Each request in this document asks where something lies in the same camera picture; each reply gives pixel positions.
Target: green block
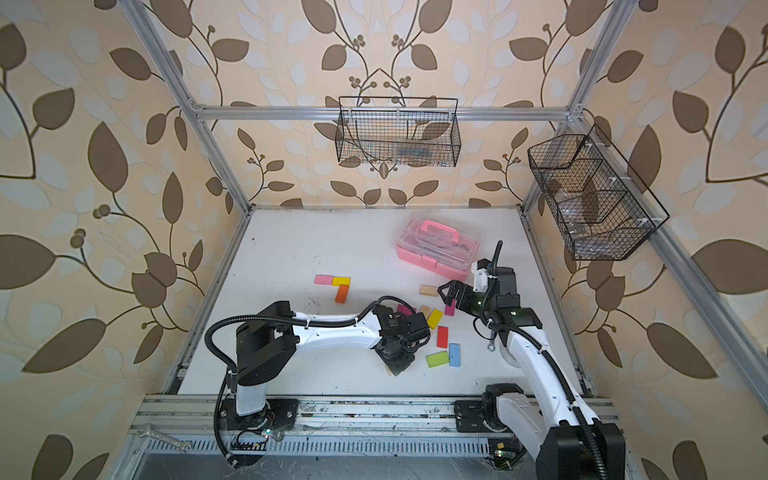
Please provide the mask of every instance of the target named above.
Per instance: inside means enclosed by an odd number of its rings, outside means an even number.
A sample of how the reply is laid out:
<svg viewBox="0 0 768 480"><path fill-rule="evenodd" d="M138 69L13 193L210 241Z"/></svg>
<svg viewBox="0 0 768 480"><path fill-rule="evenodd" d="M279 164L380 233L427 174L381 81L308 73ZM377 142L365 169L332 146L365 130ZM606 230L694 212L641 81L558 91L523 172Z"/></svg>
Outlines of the green block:
<svg viewBox="0 0 768 480"><path fill-rule="evenodd" d="M433 353L432 355L427 355L427 365L429 365L429 368L445 365L450 361L451 359L448 357L448 352L445 350Z"/></svg>

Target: black wire basket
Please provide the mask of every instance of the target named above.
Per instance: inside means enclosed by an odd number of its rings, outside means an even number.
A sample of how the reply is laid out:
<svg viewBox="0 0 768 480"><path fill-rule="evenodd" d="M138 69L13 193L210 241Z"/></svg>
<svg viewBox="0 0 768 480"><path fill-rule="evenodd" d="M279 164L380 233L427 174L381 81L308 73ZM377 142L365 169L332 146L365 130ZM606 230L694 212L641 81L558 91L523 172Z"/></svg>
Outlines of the black wire basket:
<svg viewBox="0 0 768 480"><path fill-rule="evenodd" d="M606 135L558 135L528 149L528 163L574 260L626 260L669 213L624 155L627 172L606 161ZM663 211L648 211L627 182L649 193Z"/></svg>
<svg viewBox="0 0 768 480"><path fill-rule="evenodd" d="M339 163L455 167L457 107L455 98L339 97Z"/></svg>

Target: pink handle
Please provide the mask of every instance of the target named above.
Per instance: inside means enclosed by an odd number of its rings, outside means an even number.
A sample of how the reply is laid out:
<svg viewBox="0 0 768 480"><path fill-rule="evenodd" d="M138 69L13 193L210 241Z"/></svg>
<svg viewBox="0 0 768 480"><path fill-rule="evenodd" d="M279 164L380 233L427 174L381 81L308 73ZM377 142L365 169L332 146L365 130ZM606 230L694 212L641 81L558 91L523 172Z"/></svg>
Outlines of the pink handle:
<svg viewBox="0 0 768 480"><path fill-rule="evenodd" d="M422 230L426 232L427 228L429 227L439 228L440 230L453 233L453 241L458 243L458 231L452 229L451 227L446 227L442 223L433 222L431 220L425 220L425 222L422 223Z"/></svg>

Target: wall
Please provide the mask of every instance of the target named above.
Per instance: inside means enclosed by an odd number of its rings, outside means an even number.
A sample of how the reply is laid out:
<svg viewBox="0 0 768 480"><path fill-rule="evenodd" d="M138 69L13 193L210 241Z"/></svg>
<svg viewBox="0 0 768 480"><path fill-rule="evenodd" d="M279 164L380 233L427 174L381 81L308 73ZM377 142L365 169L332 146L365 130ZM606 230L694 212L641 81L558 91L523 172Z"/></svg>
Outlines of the wall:
<svg viewBox="0 0 768 480"><path fill-rule="evenodd" d="M646 10L621 37L587 118L611 129L766 352L768 4L686 0Z"/></svg>
<svg viewBox="0 0 768 480"><path fill-rule="evenodd" d="M653 247L577 263L547 207L530 218L598 395L613 399L645 478L764 478L768 415Z"/></svg>
<svg viewBox="0 0 768 480"><path fill-rule="evenodd" d="M181 0L145 3L201 104L328 107L343 95L394 95L403 103L409 95L436 95L474 107L565 106L611 5L603 0L575 2L568 9L560 0L224 5L198 0L191 8ZM548 122L462 122L457 168L415 169L365 161L352 168L356 160L335 166L329 140L336 126L330 122L218 121L211 127L254 204L294 207L518 204L532 181L525 150L554 131ZM254 151L264 155L263 164ZM510 153L508 165L503 155ZM247 163L250 157L256 163ZM276 161L282 163L268 170Z"/></svg>
<svg viewBox="0 0 768 480"><path fill-rule="evenodd" d="M0 2L5 478L106 476L240 219L113 6Z"/></svg>
<svg viewBox="0 0 768 480"><path fill-rule="evenodd" d="M766 20L765 2L641 1L587 111L763 348ZM620 263L576 263L543 203L531 221L646 477L763 478L768 415L651 245Z"/></svg>

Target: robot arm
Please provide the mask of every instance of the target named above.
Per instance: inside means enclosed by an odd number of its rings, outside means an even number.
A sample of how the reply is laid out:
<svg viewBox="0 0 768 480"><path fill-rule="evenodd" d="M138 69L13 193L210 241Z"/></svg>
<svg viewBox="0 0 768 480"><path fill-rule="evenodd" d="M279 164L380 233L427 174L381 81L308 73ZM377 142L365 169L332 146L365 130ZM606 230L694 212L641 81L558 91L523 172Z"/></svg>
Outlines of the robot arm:
<svg viewBox="0 0 768 480"><path fill-rule="evenodd" d="M474 286L453 280L439 287L446 305L481 319L501 339L502 357L521 368L538 400L538 408L515 384L490 385L482 396L485 424L497 432L509 428L536 459L539 480L624 477L624 438L615 424L603 424L563 375L536 313L520 306L515 271L493 261L472 268ZM382 305L395 300L411 315ZM237 329L237 364L213 344L213 332L230 323ZM286 301L257 315L230 317L206 332L206 346L228 365L227 384L236 393L239 416L265 415L266 384L296 352L336 347L373 349L394 375L414 360L429 341L422 313L400 299L383 296L356 315L321 316L293 312ZM223 446L222 453L227 456Z"/></svg>

